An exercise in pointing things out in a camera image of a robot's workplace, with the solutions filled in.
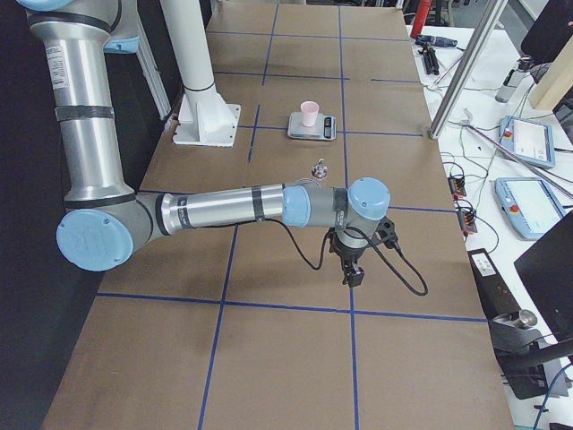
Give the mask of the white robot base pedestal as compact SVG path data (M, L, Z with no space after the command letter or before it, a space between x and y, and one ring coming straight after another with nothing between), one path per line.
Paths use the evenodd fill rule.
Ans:
M184 87L174 143L233 146L241 107L216 88L200 3L166 0L161 8Z

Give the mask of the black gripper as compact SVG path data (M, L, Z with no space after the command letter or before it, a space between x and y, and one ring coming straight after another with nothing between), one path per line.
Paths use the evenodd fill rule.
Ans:
M331 233L329 251L340 258L344 285L355 288L362 284L364 270L358 265L358 260L367 248L377 245L399 250L398 235L392 220L382 219L370 235L363 235L358 231L358 227Z

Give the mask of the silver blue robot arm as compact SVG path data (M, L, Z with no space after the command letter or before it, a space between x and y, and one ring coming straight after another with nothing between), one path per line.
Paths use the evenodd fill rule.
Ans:
M180 231L271 221L285 229L325 229L321 251L340 260L343 281L358 286L366 249L398 250L388 218L389 190L365 177L349 187L316 178L245 186L231 162L241 108L218 93L196 1L164 1L171 47L183 84L174 152L152 160L147 185L125 181L105 54L138 49L134 1L26 1L30 31L43 43L71 188L56 228L61 254L87 271L108 271L147 243Z

